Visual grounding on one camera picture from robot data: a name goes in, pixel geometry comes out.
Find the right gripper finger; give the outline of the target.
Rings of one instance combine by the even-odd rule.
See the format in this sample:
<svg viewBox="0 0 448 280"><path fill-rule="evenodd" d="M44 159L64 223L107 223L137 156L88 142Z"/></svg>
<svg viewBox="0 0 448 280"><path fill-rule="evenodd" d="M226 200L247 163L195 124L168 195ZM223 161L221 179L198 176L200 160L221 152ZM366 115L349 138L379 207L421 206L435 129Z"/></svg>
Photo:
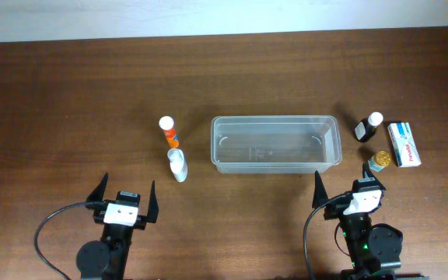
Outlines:
<svg viewBox="0 0 448 280"><path fill-rule="evenodd" d="M385 191L386 188L383 184L376 178L372 170L369 168L368 163L363 163L362 165L362 185L365 188L371 188L372 190Z"/></svg>
<svg viewBox="0 0 448 280"><path fill-rule="evenodd" d="M327 195L324 183L318 170L315 171L314 177L315 177L315 184L314 184L312 208L318 208L322 204L327 202L329 200L329 197Z"/></svg>

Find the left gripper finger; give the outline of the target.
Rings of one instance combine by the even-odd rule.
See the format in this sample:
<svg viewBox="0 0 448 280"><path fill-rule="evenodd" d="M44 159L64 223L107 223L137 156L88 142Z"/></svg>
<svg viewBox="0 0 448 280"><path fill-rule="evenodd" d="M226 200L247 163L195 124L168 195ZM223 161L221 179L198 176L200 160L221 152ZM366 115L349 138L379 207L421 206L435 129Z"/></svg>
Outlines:
<svg viewBox="0 0 448 280"><path fill-rule="evenodd" d="M156 198L156 182L152 182L149 195L149 206L146 215L147 223L156 223L159 214L159 205Z"/></svg>
<svg viewBox="0 0 448 280"><path fill-rule="evenodd" d="M99 184L89 194L89 196L86 199L86 202L89 205L102 205L104 203L103 196L107 188L108 177L109 177L108 173L105 173Z"/></svg>

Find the small jar gold lid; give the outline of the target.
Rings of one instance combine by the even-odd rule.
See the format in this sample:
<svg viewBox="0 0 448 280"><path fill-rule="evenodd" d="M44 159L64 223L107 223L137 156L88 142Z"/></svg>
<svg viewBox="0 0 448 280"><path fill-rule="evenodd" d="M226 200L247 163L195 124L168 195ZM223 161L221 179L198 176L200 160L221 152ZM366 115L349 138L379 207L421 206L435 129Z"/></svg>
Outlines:
<svg viewBox="0 0 448 280"><path fill-rule="evenodd" d="M391 164L391 155L386 151L379 151L375 153L368 161L369 168L376 172L388 167Z"/></svg>

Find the dark bottle white cap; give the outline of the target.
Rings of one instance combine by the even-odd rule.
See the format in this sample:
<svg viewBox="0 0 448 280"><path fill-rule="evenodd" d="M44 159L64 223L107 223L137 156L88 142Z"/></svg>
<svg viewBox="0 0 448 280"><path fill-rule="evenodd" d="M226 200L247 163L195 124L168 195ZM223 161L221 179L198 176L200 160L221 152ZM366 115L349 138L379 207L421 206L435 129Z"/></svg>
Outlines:
<svg viewBox="0 0 448 280"><path fill-rule="evenodd" d="M363 118L355 127L355 137L359 142L367 142L376 134L377 127L382 124L383 115L380 112L372 112Z"/></svg>

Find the white medicine box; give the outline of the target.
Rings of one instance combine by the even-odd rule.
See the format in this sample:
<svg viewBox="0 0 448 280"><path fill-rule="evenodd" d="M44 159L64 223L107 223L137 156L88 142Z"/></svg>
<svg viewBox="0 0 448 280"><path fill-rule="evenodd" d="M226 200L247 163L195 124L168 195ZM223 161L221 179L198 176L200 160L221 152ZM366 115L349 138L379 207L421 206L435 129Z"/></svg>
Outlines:
<svg viewBox="0 0 448 280"><path fill-rule="evenodd" d="M422 164L408 122L394 122L387 126L399 167L416 167Z"/></svg>

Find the white bottle clear cap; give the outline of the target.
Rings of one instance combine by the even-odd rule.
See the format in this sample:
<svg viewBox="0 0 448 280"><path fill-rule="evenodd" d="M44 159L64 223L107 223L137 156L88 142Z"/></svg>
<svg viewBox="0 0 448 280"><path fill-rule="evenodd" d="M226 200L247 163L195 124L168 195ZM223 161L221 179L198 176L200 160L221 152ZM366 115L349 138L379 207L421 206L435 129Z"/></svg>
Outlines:
<svg viewBox="0 0 448 280"><path fill-rule="evenodd" d="M170 149L167 153L170 161L170 169L177 182L182 183L187 179L188 166L181 149Z"/></svg>

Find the orange tablet tube white cap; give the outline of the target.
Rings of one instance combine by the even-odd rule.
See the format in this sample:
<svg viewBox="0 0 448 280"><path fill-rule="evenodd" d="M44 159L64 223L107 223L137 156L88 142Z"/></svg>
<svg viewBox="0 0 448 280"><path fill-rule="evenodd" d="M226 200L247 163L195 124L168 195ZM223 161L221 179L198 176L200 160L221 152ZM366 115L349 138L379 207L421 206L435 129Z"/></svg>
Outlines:
<svg viewBox="0 0 448 280"><path fill-rule="evenodd" d="M179 140L175 129L175 121L170 116L163 116L159 119L159 127L163 130L169 147L176 149L179 146Z"/></svg>

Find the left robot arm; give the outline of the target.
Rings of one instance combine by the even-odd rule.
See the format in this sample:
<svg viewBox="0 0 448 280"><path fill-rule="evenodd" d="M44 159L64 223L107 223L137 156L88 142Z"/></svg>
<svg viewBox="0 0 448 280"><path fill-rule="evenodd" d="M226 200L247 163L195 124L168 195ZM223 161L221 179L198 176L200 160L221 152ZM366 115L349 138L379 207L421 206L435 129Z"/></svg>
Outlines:
<svg viewBox="0 0 448 280"><path fill-rule="evenodd" d="M103 198L107 181L104 175L86 199L86 207L93 211L93 221L103 226L103 233L98 240L85 243L76 255L81 279L122 279L133 232L155 223L159 214L155 183L151 185L147 214L140 215L141 196L137 193L119 191L114 200Z"/></svg>

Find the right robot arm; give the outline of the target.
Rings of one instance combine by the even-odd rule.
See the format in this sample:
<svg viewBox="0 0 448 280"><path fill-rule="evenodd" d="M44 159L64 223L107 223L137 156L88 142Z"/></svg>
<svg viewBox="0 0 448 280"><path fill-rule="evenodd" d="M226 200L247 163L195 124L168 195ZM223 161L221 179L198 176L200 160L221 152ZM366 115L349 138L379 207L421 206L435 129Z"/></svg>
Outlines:
<svg viewBox="0 0 448 280"><path fill-rule="evenodd" d="M399 275L403 233L385 223L372 224L369 215L381 206L386 188L369 165L362 165L362 178L354 180L352 189L329 198L319 171L314 173L313 211L303 227L303 253L311 279L314 279L307 248L307 231L313 217L324 212L324 219L337 219L337 228L344 233L352 268L338 277L344 280L425 279L424 275Z"/></svg>

